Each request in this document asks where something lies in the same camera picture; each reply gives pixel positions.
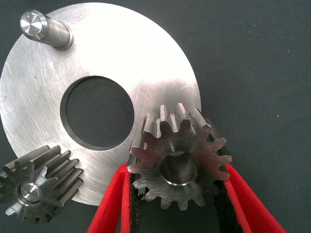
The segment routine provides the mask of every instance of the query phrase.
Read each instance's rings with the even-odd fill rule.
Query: metal disc
[[[74,42],[59,51],[24,35],[17,40],[0,80],[3,127],[17,157],[43,145],[70,150],[70,159],[79,159],[84,170],[74,200],[99,205],[114,172],[127,161],[135,129],[145,115],[159,117],[160,105],[173,111],[179,102],[186,109],[201,109],[198,85],[178,44],[139,13],[112,4],[82,3],[48,16],[69,25]],[[67,97],[88,76],[115,81],[132,101],[133,128],[113,148],[82,141],[68,124]]]

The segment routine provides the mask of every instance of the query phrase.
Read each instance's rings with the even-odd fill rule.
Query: red clamp
[[[111,180],[87,233],[115,233],[121,213],[121,233],[130,233],[131,174],[127,163],[121,165]],[[225,181],[227,194],[245,233],[285,233],[282,226],[261,203],[239,173],[226,166],[230,179]]]

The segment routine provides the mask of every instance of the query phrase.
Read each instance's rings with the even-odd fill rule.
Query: brushed metal surface
[[[114,172],[127,161],[134,132],[146,114],[159,117],[160,105],[173,111],[179,102],[201,109],[198,85],[177,43],[141,14],[112,4],[82,3],[48,16],[68,25],[74,42],[59,51],[24,35],[17,40],[0,80],[3,127],[17,157],[43,145],[70,150],[70,159],[79,159],[78,168],[84,170],[73,199],[98,205]],[[88,76],[115,81],[132,101],[133,128],[113,148],[83,142],[66,121],[67,95]]]

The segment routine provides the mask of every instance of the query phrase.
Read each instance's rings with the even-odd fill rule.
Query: steel shaft
[[[73,35],[67,25],[37,10],[26,11],[20,19],[20,27],[28,39],[58,50],[66,50],[73,43]]]

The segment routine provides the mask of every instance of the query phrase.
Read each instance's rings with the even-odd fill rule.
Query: gray fabric background
[[[0,67],[20,36],[19,18],[25,10],[48,13],[80,2],[86,1],[1,0]],[[177,41],[198,80],[203,115],[211,118],[227,139],[233,166],[287,231],[310,232],[311,1],[107,2],[147,16]],[[109,120],[121,116],[125,129],[113,132],[114,136],[100,131],[89,134],[85,126],[79,128],[81,119],[73,117],[76,130],[98,143],[113,144],[124,137],[130,124],[124,116],[131,113],[126,96],[122,97],[123,106],[120,101],[119,112],[109,116],[102,107],[113,106],[106,101],[98,107],[102,99],[91,91],[89,98],[95,102],[88,102],[91,107],[87,108],[82,97],[86,91],[80,88],[72,96],[69,111],[73,115],[93,109]],[[104,91],[103,95],[111,98]],[[81,102],[84,108],[74,107]],[[0,165],[15,159],[2,126],[0,155]],[[157,201],[142,203],[141,232],[217,231],[215,214],[193,205],[189,212],[175,211],[175,206],[162,211]],[[0,206],[0,233],[79,233],[87,230],[96,207],[72,201],[51,223],[35,227],[6,217],[4,210]]]

